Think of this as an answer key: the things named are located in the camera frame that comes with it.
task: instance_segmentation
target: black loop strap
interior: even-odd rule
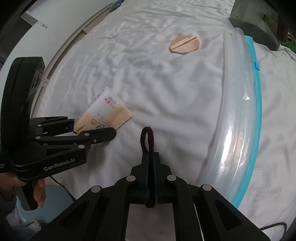
[[[146,133],[148,133],[148,150],[145,146],[145,137]],[[153,137],[153,131],[150,127],[146,126],[141,133],[140,143],[142,147],[143,153],[153,153],[153,147],[154,147],[154,137]]]

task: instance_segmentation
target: wrinkled fabric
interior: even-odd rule
[[[78,118],[108,86],[133,117],[110,143],[93,145],[86,164],[55,175],[80,197],[93,185],[107,187],[141,162],[140,134],[154,131],[155,151],[174,175],[195,184],[215,138],[224,81],[223,32],[233,0],[125,0],[80,40],[58,65],[38,116]],[[192,34],[198,50],[171,53],[170,42]],[[293,162],[296,147],[296,55],[255,44],[261,67],[263,122],[259,153],[239,209],[259,228],[296,216]],[[132,205],[126,239],[174,240],[172,208]],[[279,240],[282,227],[267,230]]]

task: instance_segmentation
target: green object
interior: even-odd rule
[[[296,53],[296,46],[294,44],[292,44],[290,41],[287,41],[287,43],[281,43],[281,45],[289,48],[290,50],[292,50],[294,53]]]

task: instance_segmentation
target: vacuum storage bag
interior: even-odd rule
[[[91,102],[74,123],[74,131],[113,127],[118,129],[132,117],[124,102],[108,87]]]
[[[239,28],[223,35],[225,79],[221,110],[214,144],[198,183],[210,184],[236,207],[250,182],[262,120],[260,76],[255,74],[259,65],[251,54],[255,52],[253,40],[247,41],[248,38],[251,37]]]

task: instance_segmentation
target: finger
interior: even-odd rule
[[[41,196],[41,200],[37,202],[39,207],[43,208],[45,199],[46,199],[46,192],[44,192],[43,195]]]
[[[36,200],[39,207],[43,207],[44,201],[46,199],[46,193],[45,193],[45,181],[39,180],[37,181],[37,184],[34,187],[33,196]]]
[[[37,185],[38,185],[40,188],[44,188],[44,187],[45,187],[45,178],[38,180],[38,181],[37,181]]]
[[[12,200],[15,195],[15,189],[14,187],[0,188],[0,195],[2,195],[5,200]]]
[[[0,186],[1,187],[14,187],[24,186],[26,183],[20,181],[17,176],[12,172],[0,173]]]

